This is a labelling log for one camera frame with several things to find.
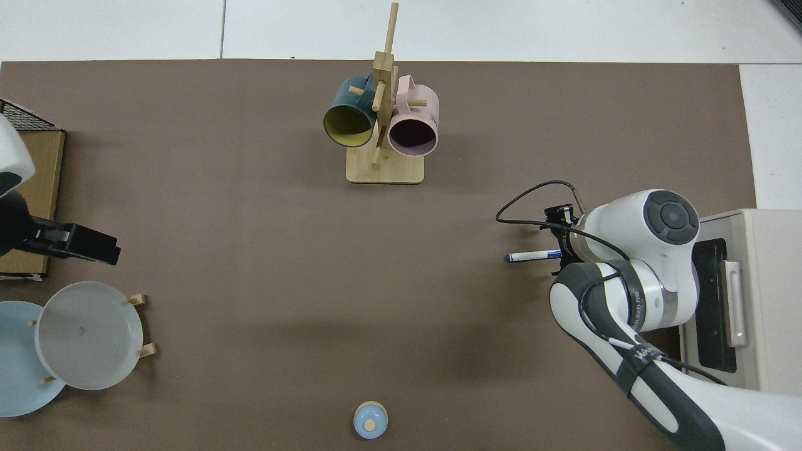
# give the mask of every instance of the wooden mug tree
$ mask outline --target wooden mug tree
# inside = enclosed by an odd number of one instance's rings
[[[373,99],[373,111],[376,112],[373,135],[361,147],[346,148],[346,179],[352,183],[413,185],[423,181],[423,157],[401,155],[390,147],[387,139],[399,81],[399,67],[395,65],[392,54],[398,10],[399,4],[393,2],[384,51],[377,51],[373,58],[376,91]],[[357,95],[363,93],[363,90],[356,87],[350,87],[349,90]],[[425,100],[412,100],[410,105],[425,106]]]

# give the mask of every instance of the pink mug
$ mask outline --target pink mug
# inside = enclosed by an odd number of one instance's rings
[[[440,101],[428,86],[415,84],[412,75],[399,78],[395,111],[387,129],[387,140],[396,152],[424,156],[437,147]]]

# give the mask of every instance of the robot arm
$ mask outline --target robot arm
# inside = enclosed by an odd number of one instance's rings
[[[631,326],[638,320],[630,289],[638,284],[643,294],[657,296],[647,299],[649,308],[662,301],[654,272],[642,262],[568,265],[552,285],[552,313],[678,449],[798,449],[802,398],[705,382],[660,361],[662,353]],[[596,331],[583,320],[580,304]],[[645,323],[656,316],[647,310]]]
[[[0,256],[12,249],[56,258],[76,257],[115,265],[117,238],[78,224],[31,216],[14,191],[34,175],[34,162],[9,121],[0,115]]]
[[[564,261],[549,295],[554,318],[678,449],[798,449],[802,398],[695,379],[638,334],[693,315],[698,227],[693,206],[665,190],[583,215],[577,229],[613,243],[629,260],[586,236],[555,233]]]
[[[0,115],[0,197],[34,175],[34,162],[14,126]]]

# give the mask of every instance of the white floor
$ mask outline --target white floor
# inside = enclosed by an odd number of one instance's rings
[[[802,209],[802,33],[768,0],[399,3],[399,60],[740,64],[758,206]],[[375,0],[2,0],[0,61],[372,59],[389,10]]]

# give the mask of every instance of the white plate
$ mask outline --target white plate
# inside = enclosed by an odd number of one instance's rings
[[[50,373],[39,362],[34,345],[35,321],[42,313],[36,304],[0,303],[0,417],[31,413],[51,402],[64,388],[61,380],[39,381]]]
[[[101,390],[136,366],[142,323],[128,298],[99,282],[65,286],[47,301],[36,325],[36,352],[67,385]]]

